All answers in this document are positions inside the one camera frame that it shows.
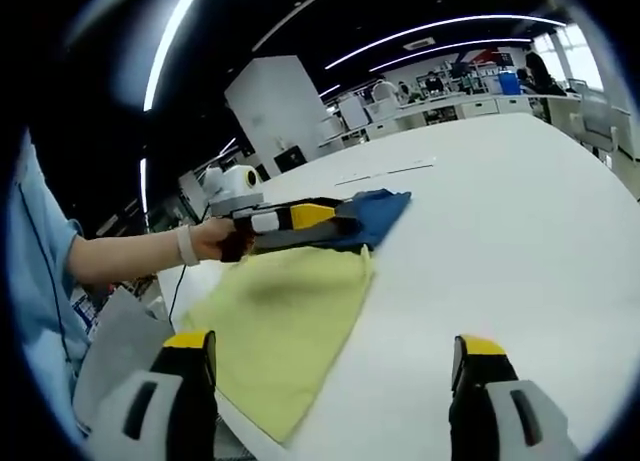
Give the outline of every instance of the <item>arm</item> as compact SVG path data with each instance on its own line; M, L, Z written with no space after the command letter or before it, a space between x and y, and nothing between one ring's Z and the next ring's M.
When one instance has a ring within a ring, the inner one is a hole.
M209 219L190 228L198 259L220 259L218 243L234 231L229 219ZM67 268L81 283L107 283L145 276L183 264L175 231L86 240L76 236Z

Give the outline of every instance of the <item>gray cloth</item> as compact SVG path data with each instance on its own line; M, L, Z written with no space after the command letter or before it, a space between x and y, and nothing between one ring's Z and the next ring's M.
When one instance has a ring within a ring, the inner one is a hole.
M163 343L174 333L168 321L153 319L124 288L113 293L98 321L73 394L73 411L85 432L91 431L105 396L134 371L151 368Z

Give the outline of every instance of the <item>person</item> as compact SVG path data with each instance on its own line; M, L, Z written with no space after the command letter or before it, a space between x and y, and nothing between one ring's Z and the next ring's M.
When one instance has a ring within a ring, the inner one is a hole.
M404 81L400 81L398 83L398 101L400 101L400 104L408 104L409 97L410 97L409 86L404 84Z
M458 83L459 90L466 94L474 94L473 93L473 80L471 79L471 75L468 73L460 76L460 82Z
M377 79L377 83L371 89L371 97L373 100L377 102L387 98L397 99L398 88L396 88L393 83L387 81L383 75L379 75Z
M529 73L526 68L519 68L516 71L516 76L518 77L518 81L520 82L520 88L524 94L540 94L536 87L531 82L529 78Z
M29 136L22 143L7 205L8 287L31 372L50 410L80 444L71 399L89 340L69 296L82 284L131 280L202 259L221 259L228 219L126 238L82 237L48 189Z
M531 45L527 45L524 48L525 62L531 77L533 78L533 84L540 88L545 88L552 84L551 75L547 70L547 66L544 64L544 60L540 55L533 51Z
M441 93L444 92L444 84L442 80L436 75L434 71L429 71L427 73L427 79L425 80L425 84L427 90L430 93Z
M420 94L411 90L404 81L400 81L398 83L398 89L398 100L400 101L400 104L411 104L420 100Z

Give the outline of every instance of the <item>towel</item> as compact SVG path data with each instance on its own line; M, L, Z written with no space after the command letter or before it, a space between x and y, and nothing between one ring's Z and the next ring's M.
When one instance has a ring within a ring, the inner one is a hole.
M303 247L250 256L182 323L216 332L218 389L283 442L347 340L371 275L366 248L360 255Z
M355 216L362 228L359 232L340 236L328 241L314 243L314 246L347 250L365 245L374 250L409 204L411 193L392 193L386 189L357 193L342 207L344 214Z

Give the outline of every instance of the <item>window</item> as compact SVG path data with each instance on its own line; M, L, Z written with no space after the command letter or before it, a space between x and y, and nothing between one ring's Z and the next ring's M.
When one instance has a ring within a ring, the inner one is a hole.
M598 72L598 66L580 27L577 24L570 24L565 28L558 28L556 33L567 56L573 78L586 81L590 88L602 90L602 79ZM534 45L547 65L549 74L556 81L566 80L567 75L562 69L551 37L548 34L538 36L534 39Z
M533 40L533 44L536 47L536 51L547 66L549 74L553 76L556 81L566 81L567 77L564 74L558 53L553 49L553 43L551 37L548 34L538 36Z

